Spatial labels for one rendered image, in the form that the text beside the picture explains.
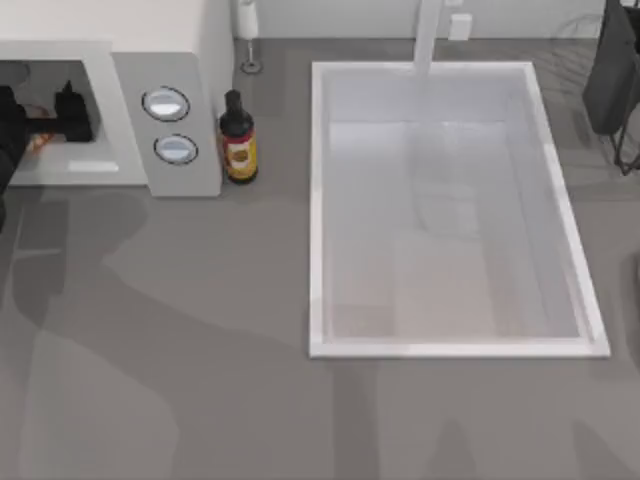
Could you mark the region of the white wall socket box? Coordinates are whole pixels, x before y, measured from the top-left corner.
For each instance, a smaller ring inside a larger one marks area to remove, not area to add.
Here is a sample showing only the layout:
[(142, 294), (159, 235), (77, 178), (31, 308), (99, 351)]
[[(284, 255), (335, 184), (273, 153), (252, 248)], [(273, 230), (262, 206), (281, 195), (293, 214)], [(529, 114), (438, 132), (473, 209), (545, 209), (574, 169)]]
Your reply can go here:
[(471, 37), (473, 16), (469, 13), (455, 13), (450, 17), (448, 39), (467, 41)]

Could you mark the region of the small round microwave knob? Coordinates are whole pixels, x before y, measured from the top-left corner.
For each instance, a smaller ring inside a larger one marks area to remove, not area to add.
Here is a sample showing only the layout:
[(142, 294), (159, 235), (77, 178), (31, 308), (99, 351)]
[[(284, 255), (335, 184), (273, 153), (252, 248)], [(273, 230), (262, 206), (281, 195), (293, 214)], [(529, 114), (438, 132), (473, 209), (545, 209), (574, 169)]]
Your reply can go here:
[(154, 153), (170, 165), (186, 165), (194, 161), (199, 153), (198, 146), (184, 135), (169, 135), (154, 141)]

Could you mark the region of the orange item in microwave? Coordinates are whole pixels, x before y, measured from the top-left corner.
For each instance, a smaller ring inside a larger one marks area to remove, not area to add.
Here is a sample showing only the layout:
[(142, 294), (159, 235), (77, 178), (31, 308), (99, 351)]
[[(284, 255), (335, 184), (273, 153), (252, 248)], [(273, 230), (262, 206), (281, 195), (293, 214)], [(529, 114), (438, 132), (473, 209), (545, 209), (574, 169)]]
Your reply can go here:
[[(50, 112), (46, 108), (35, 104), (28, 104), (26, 111), (30, 117), (37, 119), (49, 119), (51, 117)], [(51, 133), (32, 134), (27, 152), (30, 154), (38, 154), (53, 138), (54, 135)]]

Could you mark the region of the tall white tap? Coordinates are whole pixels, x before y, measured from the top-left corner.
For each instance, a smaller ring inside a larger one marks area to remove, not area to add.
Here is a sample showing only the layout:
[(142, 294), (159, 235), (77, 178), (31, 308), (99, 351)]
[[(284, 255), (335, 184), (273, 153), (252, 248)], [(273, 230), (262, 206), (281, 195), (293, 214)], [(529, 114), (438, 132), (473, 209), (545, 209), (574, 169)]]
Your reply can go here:
[(429, 72), (443, 0), (420, 0), (413, 49), (413, 67), (417, 75)]

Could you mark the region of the large round microwave knob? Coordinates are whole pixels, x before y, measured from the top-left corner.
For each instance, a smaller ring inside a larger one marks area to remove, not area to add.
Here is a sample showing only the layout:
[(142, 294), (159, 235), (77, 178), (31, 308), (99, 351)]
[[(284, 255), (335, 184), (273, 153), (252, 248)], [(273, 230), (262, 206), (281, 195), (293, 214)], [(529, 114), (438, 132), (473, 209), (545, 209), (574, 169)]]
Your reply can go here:
[(179, 90), (162, 86), (143, 94), (142, 107), (155, 120), (177, 122), (188, 115), (190, 102)]

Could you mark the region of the white sink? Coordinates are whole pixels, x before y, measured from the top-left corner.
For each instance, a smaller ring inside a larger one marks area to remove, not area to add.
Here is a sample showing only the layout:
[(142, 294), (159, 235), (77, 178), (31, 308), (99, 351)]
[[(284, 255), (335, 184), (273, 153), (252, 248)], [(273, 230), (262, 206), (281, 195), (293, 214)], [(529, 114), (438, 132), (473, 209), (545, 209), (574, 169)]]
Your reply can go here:
[(607, 358), (534, 66), (316, 62), (313, 358)]

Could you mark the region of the dark bottle with yellow label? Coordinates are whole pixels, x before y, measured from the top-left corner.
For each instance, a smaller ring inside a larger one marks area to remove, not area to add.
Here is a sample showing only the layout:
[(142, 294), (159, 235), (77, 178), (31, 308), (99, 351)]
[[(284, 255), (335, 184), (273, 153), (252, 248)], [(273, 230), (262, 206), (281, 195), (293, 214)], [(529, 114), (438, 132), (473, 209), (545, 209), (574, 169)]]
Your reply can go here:
[(255, 122), (243, 106), (241, 93), (225, 93), (225, 111), (219, 119), (223, 161), (229, 180), (247, 184), (258, 175)]

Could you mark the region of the white cylinder on thin stand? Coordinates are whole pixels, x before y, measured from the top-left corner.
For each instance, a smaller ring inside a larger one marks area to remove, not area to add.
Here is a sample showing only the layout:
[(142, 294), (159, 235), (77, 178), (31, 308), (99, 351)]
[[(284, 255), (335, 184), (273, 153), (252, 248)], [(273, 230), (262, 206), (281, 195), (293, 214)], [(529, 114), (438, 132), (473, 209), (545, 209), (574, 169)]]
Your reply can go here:
[(237, 36), (245, 42), (246, 57), (240, 69), (247, 75), (262, 71), (262, 63), (256, 56), (256, 41), (259, 37), (257, 0), (236, 0)]

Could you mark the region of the pale microwave oven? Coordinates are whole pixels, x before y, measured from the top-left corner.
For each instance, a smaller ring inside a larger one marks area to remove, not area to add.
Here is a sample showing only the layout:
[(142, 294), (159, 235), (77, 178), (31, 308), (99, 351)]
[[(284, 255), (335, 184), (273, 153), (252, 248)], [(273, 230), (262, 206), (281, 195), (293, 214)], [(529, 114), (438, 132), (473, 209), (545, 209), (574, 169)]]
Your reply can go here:
[[(217, 115), (232, 87), (233, 45), (160, 38), (132, 40), (9, 39), (0, 41), (0, 79), (16, 100), (56, 116), (54, 95), (70, 80), (85, 99), (95, 140), (54, 138), (38, 153), (26, 152), (13, 186), (141, 185), (156, 197), (216, 197), (222, 171)], [(151, 118), (145, 92), (162, 86), (182, 92), (188, 115), (177, 122)], [(154, 153), (154, 141), (184, 135), (198, 146), (197, 158), (170, 165)]]

